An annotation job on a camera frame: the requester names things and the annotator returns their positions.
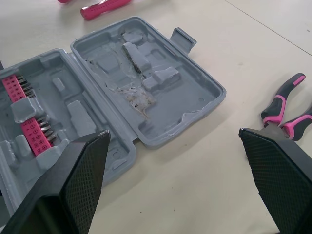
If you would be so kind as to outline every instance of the dust residue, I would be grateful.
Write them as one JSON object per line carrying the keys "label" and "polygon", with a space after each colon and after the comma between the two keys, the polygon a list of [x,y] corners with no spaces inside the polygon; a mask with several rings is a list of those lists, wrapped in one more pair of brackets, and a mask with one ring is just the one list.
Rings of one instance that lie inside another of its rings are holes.
{"label": "dust residue", "polygon": [[117,89],[116,91],[123,93],[131,106],[144,116],[146,116],[146,108],[156,103],[156,100],[148,95],[141,87]]}

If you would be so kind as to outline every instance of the textured rubber pad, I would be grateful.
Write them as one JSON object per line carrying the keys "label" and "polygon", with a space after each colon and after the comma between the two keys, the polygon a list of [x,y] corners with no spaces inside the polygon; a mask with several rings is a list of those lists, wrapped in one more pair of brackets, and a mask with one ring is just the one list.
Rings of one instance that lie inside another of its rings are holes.
{"label": "textured rubber pad", "polygon": [[312,181],[274,140],[244,129],[240,137],[259,194],[281,234],[311,234]]}

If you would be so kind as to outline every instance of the tool case lid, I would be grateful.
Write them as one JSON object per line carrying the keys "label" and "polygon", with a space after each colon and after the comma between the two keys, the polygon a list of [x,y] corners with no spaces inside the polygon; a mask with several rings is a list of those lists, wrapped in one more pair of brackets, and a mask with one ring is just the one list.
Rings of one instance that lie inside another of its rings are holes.
{"label": "tool case lid", "polygon": [[196,41],[171,39],[139,17],[75,40],[71,49],[147,147],[159,147],[206,116],[225,89],[188,57]]}

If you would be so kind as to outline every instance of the open tool case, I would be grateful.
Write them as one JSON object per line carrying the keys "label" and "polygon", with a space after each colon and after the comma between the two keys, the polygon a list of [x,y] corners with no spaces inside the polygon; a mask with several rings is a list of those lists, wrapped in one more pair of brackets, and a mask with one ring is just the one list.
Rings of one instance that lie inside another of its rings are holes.
{"label": "open tool case", "polygon": [[[187,55],[195,43],[132,17],[74,41],[70,54],[54,49],[0,71],[0,188],[10,214],[70,141],[110,131],[105,186],[133,165],[134,140],[159,147],[219,105],[225,89]],[[10,79],[23,89],[16,101]],[[33,123],[46,144],[39,151],[40,140],[25,136]]]}

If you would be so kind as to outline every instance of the pink pliers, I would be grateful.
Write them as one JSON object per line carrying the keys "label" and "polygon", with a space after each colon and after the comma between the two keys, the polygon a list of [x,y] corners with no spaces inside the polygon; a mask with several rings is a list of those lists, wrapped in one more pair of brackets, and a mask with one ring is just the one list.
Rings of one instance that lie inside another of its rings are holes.
{"label": "pink pliers", "polygon": [[289,93],[297,87],[306,76],[298,73],[286,81],[277,91],[272,103],[261,113],[264,131],[271,134],[283,134],[290,140],[300,140],[305,129],[312,123],[312,107],[305,113],[282,125],[286,100]]}

